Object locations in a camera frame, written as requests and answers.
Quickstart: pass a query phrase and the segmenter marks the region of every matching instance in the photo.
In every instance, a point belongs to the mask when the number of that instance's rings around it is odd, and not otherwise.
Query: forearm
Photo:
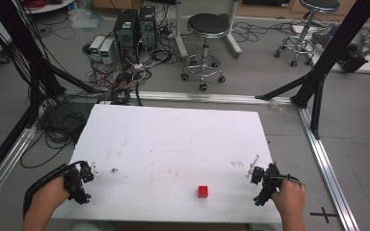
[[[283,231],[304,231],[305,223],[303,217],[284,216],[281,217]]]
[[[53,211],[44,208],[31,208],[23,220],[22,231],[44,231],[53,215]]]

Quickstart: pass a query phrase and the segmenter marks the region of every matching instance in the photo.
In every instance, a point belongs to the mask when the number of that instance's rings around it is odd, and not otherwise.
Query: cardboard box
[[[138,10],[143,0],[93,0],[95,8],[99,9],[135,9]]]

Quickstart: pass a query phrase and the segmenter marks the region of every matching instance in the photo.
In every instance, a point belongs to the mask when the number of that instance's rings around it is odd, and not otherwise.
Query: power supply
[[[140,33],[143,41],[143,50],[147,52],[157,48],[155,14],[156,11],[154,6],[140,7]]]
[[[117,58],[117,48],[112,38],[106,38],[100,48],[101,60],[104,64],[112,64]]]
[[[106,38],[103,36],[97,36],[95,40],[92,42],[92,45],[90,45],[90,53],[93,61],[102,62],[100,48],[101,45],[103,44],[104,39]]]
[[[138,12],[132,9],[119,10],[114,34],[119,48],[121,63],[137,64],[142,48],[138,43],[140,39]]]

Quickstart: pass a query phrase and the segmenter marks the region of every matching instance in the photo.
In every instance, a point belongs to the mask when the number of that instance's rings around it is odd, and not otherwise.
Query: aluminum frame
[[[76,93],[69,90],[67,94]],[[247,95],[226,95],[226,94],[192,94],[192,93],[173,93],[173,92],[154,92],[141,91],[140,96],[143,100],[153,101],[179,101],[179,102],[197,102],[197,103],[225,103],[225,104],[242,104],[242,105],[270,105],[272,102],[277,102],[282,105],[292,105],[290,98],[275,97],[270,101],[256,99],[254,96]],[[335,172],[330,164],[330,159],[327,155],[321,140],[317,140],[310,130],[311,116],[307,109],[299,109],[304,129],[307,133],[308,140],[313,149],[313,154],[317,160],[320,171],[323,173],[324,180],[329,188],[330,196],[335,205],[341,224],[347,231],[357,231],[358,226],[350,206],[342,192]],[[0,189],[5,180],[12,172],[15,164],[19,160],[21,153],[28,147],[33,136],[36,134],[36,125],[31,129],[25,129],[19,137],[17,143],[12,148],[11,152],[0,166]]]

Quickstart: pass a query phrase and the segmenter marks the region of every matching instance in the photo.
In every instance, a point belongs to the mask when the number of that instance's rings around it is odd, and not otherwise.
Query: caster wheel
[[[189,75],[188,74],[181,74],[181,79],[183,81],[188,81],[189,80]]]
[[[4,54],[4,53],[0,54],[0,62],[2,64],[8,64],[9,60],[10,60],[9,57],[6,54]]]
[[[197,65],[198,62],[196,60],[191,60],[189,61],[189,65]]]
[[[294,60],[294,61],[292,61],[292,62],[291,62],[291,64],[290,64],[290,65],[294,67],[294,66],[296,66],[297,64],[298,64],[298,62]]]
[[[274,56],[275,58],[280,57],[280,51],[279,51],[279,50],[275,51],[275,54],[274,54],[273,56]]]
[[[226,81],[226,77],[221,76],[219,77],[219,83],[224,83]]]
[[[214,68],[218,68],[219,63],[218,62],[212,62],[211,66],[214,67]]]
[[[312,64],[312,60],[311,59],[308,59],[307,61],[305,61],[305,64],[306,65],[311,65]]]
[[[208,86],[206,84],[199,84],[199,89],[202,91],[206,91],[208,89]]]

